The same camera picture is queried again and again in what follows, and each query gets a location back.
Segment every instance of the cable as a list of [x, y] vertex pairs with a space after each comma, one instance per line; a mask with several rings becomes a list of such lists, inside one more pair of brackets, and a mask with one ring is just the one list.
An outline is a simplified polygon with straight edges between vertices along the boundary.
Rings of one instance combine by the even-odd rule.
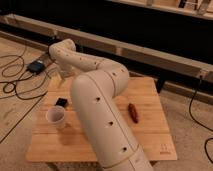
[[197, 95], [197, 92], [198, 92], [198, 90], [199, 90], [199, 88], [200, 88], [200, 85], [201, 85], [202, 81], [203, 81], [203, 78], [202, 78], [202, 76], [200, 76], [199, 84], [198, 84], [197, 88], [195, 89], [195, 92], [194, 92], [194, 94], [193, 94], [193, 96], [192, 96], [192, 98], [191, 98], [190, 104], [189, 104], [189, 114], [190, 114], [190, 116], [191, 116], [191, 118], [192, 118], [192, 120], [193, 120], [194, 122], [196, 122], [198, 125], [200, 125], [200, 126], [206, 128], [206, 129], [208, 129], [209, 131], [213, 132], [213, 129], [211, 129], [211, 128], [207, 127], [206, 125], [202, 124], [200, 121], [198, 121], [197, 119], [195, 119], [195, 117], [194, 117], [193, 114], [192, 114], [192, 109], [191, 109], [191, 108], [192, 108], [192, 103], [193, 103], [193, 101], [194, 101], [194, 98], [195, 98], [196, 95]]
[[[47, 79], [47, 78], [49, 78], [49, 79], [51, 78], [49, 74], [50, 74], [53, 70], [55, 70], [55, 69], [57, 69], [57, 68], [52, 68], [52, 69], [48, 70], [47, 72], [45, 71], [45, 74], [46, 74], [46, 75], [45, 75], [44, 79], [42, 80], [42, 82], [41, 82], [37, 87], [35, 87], [35, 88], [33, 88], [33, 89], [30, 89], [30, 90], [27, 90], [27, 91], [17, 92], [17, 94], [20, 96], [21, 94], [29, 93], [29, 92], [32, 92], [32, 91], [35, 91], [35, 90], [41, 88], [41, 87], [43, 86], [43, 84], [45, 83], [46, 79]], [[16, 94], [13, 94], [13, 95], [10, 95], [10, 96], [6, 96], [6, 97], [0, 97], [0, 100], [2, 100], [2, 99], [7, 99], [7, 98], [11, 98], [11, 97], [14, 97], [14, 96], [16, 96]]]
[[213, 138], [209, 138], [209, 139], [207, 139], [207, 140], [205, 141], [204, 149], [205, 149], [205, 153], [206, 153], [206, 155], [207, 155], [209, 161], [213, 164], [213, 159], [209, 156], [208, 149], [207, 149], [208, 142], [209, 142], [209, 141], [212, 141], [212, 140], [213, 140]]
[[[212, 129], [212, 128], [209, 128], [208, 126], [202, 124], [200, 121], [198, 121], [197, 119], [195, 119], [195, 117], [193, 116], [192, 111], [191, 111], [192, 103], [193, 103], [193, 101], [194, 101], [195, 96], [197, 95], [197, 92], [198, 92], [198, 90], [199, 90], [199, 88], [200, 88], [200, 85], [202, 84], [202, 81], [203, 81], [203, 77], [200, 76], [199, 84], [198, 84], [197, 88], [195, 89], [195, 92], [194, 92], [194, 94], [193, 94], [193, 96], [192, 96], [192, 98], [191, 98], [190, 104], [189, 104], [189, 114], [190, 114], [192, 120], [193, 120], [195, 123], [197, 123], [198, 125], [202, 126], [203, 128], [206, 128], [207, 130], [213, 132], [213, 129]], [[205, 141], [205, 143], [204, 143], [204, 150], [205, 150], [205, 154], [206, 154], [206, 156], [208, 157], [209, 161], [213, 164], [213, 159], [210, 157], [209, 152], [208, 152], [208, 149], [207, 149], [208, 142], [209, 142], [209, 141], [212, 141], [212, 140], [213, 140], [213, 138], [208, 138], [208, 139]]]

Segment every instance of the wooden table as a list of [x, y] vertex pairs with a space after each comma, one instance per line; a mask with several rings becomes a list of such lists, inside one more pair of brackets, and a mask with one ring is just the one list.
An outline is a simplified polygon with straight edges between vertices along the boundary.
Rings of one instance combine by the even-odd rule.
[[[30, 162], [95, 162], [97, 158], [88, 142], [71, 105], [70, 85], [72, 78], [63, 83], [54, 77], [48, 94], [37, 116], [32, 141], [26, 154]], [[66, 127], [57, 131], [45, 119], [46, 111], [58, 97], [67, 98]], [[150, 161], [176, 160], [177, 154], [170, 135], [154, 80], [149, 77], [131, 78], [128, 88], [114, 99], [127, 124], [142, 145]], [[129, 103], [135, 104], [139, 123], [135, 124], [127, 111]]]

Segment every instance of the brown object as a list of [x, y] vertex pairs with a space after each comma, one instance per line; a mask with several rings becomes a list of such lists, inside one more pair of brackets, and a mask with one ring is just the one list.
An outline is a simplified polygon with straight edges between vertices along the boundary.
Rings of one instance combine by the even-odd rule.
[[136, 108], [135, 108], [135, 105], [132, 104], [132, 103], [130, 103], [130, 104], [128, 105], [128, 111], [129, 111], [129, 114], [130, 114], [132, 120], [133, 120], [135, 123], [138, 123], [138, 112], [137, 112], [137, 110], [136, 110]]
[[[84, 134], [70, 100], [72, 78], [61, 81], [52, 78], [48, 93], [37, 114], [37, 122], [32, 134], [31, 144], [26, 159], [31, 162], [95, 162], [96, 155]], [[66, 108], [67, 124], [62, 131], [57, 131], [45, 119], [45, 113], [58, 97], [68, 99]], [[177, 155], [155, 89], [154, 80], [148, 77], [131, 78], [128, 88], [114, 99], [121, 114], [133, 131], [151, 161], [176, 160]], [[129, 117], [129, 103], [137, 106], [142, 113], [135, 124]]]

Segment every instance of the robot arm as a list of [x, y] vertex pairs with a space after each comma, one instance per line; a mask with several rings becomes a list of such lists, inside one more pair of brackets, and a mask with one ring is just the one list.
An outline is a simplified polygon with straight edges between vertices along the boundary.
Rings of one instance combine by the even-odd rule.
[[72, 40], [49, 49], [61, 69], [83, 71], [72, 84], [71, 98], [82, 127], [105, 171], [152, 171], [152, 167], [112, 98], [127, 86], [129, 72], [122, 64], [75, 52]]

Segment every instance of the concrete floor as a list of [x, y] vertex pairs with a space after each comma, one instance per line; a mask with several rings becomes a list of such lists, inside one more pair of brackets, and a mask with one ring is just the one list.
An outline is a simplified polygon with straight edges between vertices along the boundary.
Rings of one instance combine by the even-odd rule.
[[[14, 52], [19, 54], [22, 45], [0, 38], [0, 56]], [[28, 48], [25, 59], [33, 59], [41, 54], [40, 51]], [[156, 171], [212, 171], [213, 165], [204, 153], [204, 141], [213, 137], [209, 132], [195, 124], [189, 117], [189, 98], [177, 95], [166, 90], [160, 94], [160, 99], [168, 120], [171, 134], [178, 154], [177, 161], [162, 161], [154, 165]], [[0, 114], [3, 106], [11, 108], [11, 104], [19, 103], [11, 99], [0, 100]], [[32, 129], [36, 120], [39, 105], [11, 132], [0, 144], [0, 170], [2, 171], [42, 171], [50, 170], [44, 163], [29, 163], [25, 160], [25, 153], [31, 139]], [[195, 101], [193, 113], [203, 123], [213, 126], [213, 106]], [[209, 153], [213, 157], [213, 142], [209, 143]], [[99, 170], [94, 164], [58, 164], [60, 170], [95, 171]]]

